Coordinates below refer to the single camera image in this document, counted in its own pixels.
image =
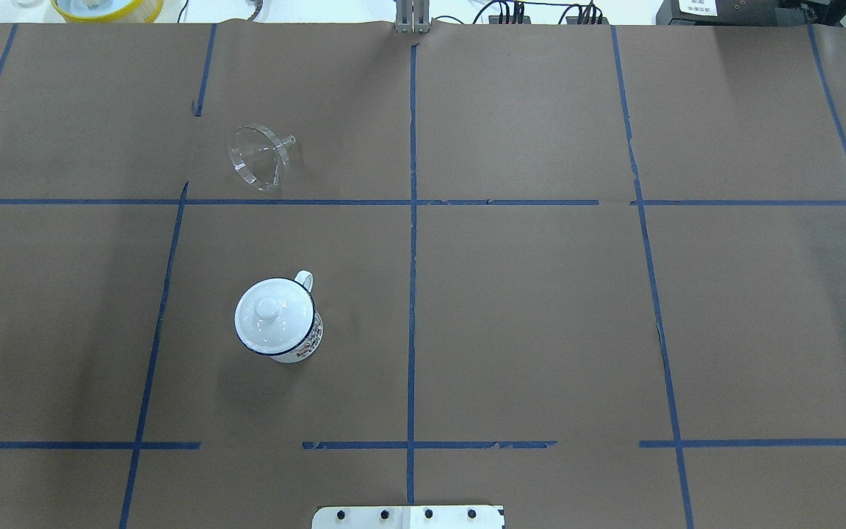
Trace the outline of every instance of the table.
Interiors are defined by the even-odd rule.
[[[0,527],[404,503],[846,527],[846,30],[0,24]]]

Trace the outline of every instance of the black cable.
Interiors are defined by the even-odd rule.
[[[248,20],[256,20],[256,17],[259,17],[259,13],[263,10],[263,0],[256,0],[256,5],[253,9],[253,14],[250,15]]]
[[[504,7],[505,13],[510,15],[510,11],[509,11],[510,8],[507,5],[507,0],[491,0],[491,2],[484,4],[484,6],[482,6],[482,9],[479,10],[479,14],[476,14],[476,18],[474,18],[474,20],[472,21],[473,24],[479,23],[479,17],[485,12],[486,9],[489,9],[491,4],[501,4],[501,6]],[[501,21],[501,7],[498,9],[498,21],[499,22]]]
[[[457,21],[459,24],[463,24],[463,25],[466,24],[466,23],[464,23],[464,21],[461,21],[461,20],[457,19],[456,17],[450,16],[450,15],[440,15],[440,16],[434,18],[433,20],[439,20],[439,19],[449,19],[449,20]]]
[[[563,10],[563,14],[560,15],[560,20],[557,21],[558,26],[560,24],[563,24],[564,19],[567,18],[567,13],[569,13],[570,10],[572,10],[574,7],[580,10],[580,14],[583,14],[583,6],[580,6],[580,4],[570,4],[570,7],[567,7],[566,10]]]
[[[175,24],[181,23],[181,15],[185,13],[185,7],[188,7],[188,0],[185,0],[185,5],[181,6],[181,11],[178,11],[178,18],[175,19]]]

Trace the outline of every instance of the metal mount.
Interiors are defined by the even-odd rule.
[[[430,33],[430,0],[397,0],[397,33]]]
[[[505,529],[500,505],[413,505],[321,508],[312,529]]]

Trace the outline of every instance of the white lid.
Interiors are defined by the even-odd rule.
[[[234,312],[234,328],[252,351],[276,356],[301,344],[314,318],[315,303],[303,285],[271,278],[253,285],[241,297]]]

